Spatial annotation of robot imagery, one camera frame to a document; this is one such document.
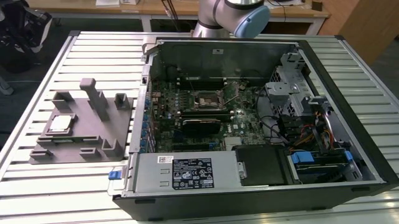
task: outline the slatted aluminum table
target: slatted aluminum table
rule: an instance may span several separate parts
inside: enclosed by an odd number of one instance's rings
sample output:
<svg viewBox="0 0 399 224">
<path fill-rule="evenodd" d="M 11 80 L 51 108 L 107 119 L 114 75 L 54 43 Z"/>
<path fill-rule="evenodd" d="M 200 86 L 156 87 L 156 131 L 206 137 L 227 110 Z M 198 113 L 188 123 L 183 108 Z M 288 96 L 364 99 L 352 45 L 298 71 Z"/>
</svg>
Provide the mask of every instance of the slatted aluminum table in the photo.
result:
<svg viewBox="0 0 399 224">
<path fill-rule="evenodd" d="M 0 153 L 1 223 L 136 223 L 111 200 L 108 172 L 122 162 L 31 165 L 29 152 L 49 118 L 55 92 L 84 97 L 82 78 L 98 80 L 106 96 L 138 97 L 143 42 L 148 37 L 187 37 L 178 33 L 71 32 L 54 65 Z M 344 40 L 334 36 L 262 35 L 267 39 L 304 39 L 348 100 L 394 170 L 399 173 L 399 101 Z M 320 85 L 315 86 L 322 93 Z M 131 133 L 127 137 L 130 147 Z M 167 223 L 399 223 L 399 189 L 354 199 L 331 210 L 296 211 Z"/>
</svg>

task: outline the power supply label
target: power supply label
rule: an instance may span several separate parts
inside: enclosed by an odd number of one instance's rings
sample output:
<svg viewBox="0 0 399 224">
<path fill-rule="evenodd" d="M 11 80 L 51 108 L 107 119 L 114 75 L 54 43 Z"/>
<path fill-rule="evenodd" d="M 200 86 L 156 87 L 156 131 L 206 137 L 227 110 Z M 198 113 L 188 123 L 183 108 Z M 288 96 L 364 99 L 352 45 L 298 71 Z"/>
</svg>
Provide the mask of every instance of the power supply label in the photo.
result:
<svg viewBox="0 0 399 224">
<path fill-rule="evenodd" d="M 175 190 L 214 188 L 211 158 L 174 160 L 172 187 Z"/>
</svg>

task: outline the label sticker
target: label sticker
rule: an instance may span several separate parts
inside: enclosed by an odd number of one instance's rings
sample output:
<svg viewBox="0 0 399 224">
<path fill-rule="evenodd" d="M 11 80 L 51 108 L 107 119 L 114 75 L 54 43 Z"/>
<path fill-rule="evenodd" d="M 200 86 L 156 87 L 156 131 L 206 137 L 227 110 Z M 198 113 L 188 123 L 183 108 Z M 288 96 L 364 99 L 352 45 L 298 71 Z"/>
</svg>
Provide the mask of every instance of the label sticker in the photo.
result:
<svg viewBox="0 0 399 224">
<path fill-rule="evenodd" d="M 172 163 L 174 156 L 172 155 L 160 155 L 158 157 L 158 163 Z"/>
<path fill-rule="evenodd" d="M 139 13 L 138 10 L 122 10 L 123 13 Z"/>
<path fill-rule="evenodd" d="M 174 160 L 172 173 L 175 190 L 215 187 L 211 158 Z"/>
<path fill-rule="evenodd" d="M 214 49 L 212 54 L 214 55 L 223 55 L 224 50 L 223 49 Z"/>
</svg>

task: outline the paper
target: paper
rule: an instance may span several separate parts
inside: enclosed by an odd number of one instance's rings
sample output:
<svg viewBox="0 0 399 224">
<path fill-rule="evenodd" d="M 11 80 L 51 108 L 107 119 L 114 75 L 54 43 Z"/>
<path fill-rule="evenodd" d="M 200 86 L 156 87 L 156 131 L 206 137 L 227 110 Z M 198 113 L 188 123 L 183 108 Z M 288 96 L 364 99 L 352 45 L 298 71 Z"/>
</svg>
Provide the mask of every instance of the paper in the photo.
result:
<svg viewBox="0 0 399 224">
<path fill-rule="evenodd" d="M 302 0 L 291 0 L 291 1 L 279 1 L 276 2 L 275 0 L 266 0 L 264 5 L 272 9 L 272 8 L 280 8 L 283 6 L 299 6 L 303 5 L 304 3 Z"/>
<path fill-rule="evenodd" d="M 116 8 L 119 7 L 119 0 L 96 0 L 95 6 L 98 8 Z"/>
</svg>

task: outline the blue latch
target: blue latch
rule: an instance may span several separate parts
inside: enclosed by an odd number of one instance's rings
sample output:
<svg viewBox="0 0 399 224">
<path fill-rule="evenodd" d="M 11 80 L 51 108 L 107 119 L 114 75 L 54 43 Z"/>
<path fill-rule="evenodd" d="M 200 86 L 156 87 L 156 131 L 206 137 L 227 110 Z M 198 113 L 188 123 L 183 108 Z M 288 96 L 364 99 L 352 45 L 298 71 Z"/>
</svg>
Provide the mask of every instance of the blue latch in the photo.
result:
<svg viewBox="0 0 399 224">
<path fill-rule="evenodd" d="M 352 157 L 350 151 L 344 151 L 344 156 L 347 157 L 347 160 L 348 160 L 348 161 L 352 161 L 352 160 L 354 160 L 354 157 Z"/>
<path fill-rule="evenodd" d="M 314 156 L 311 152 L 296 152 L 291 155 L 294 164 L 299 162 L 314 162 Z"/>
<path fill-rule="evenodd" d="M 123 176 L 122 171 L 111 171 L 108 174 L 108 180 L 114 181 L 114 180 L 120 180 Z"/>
</svg>

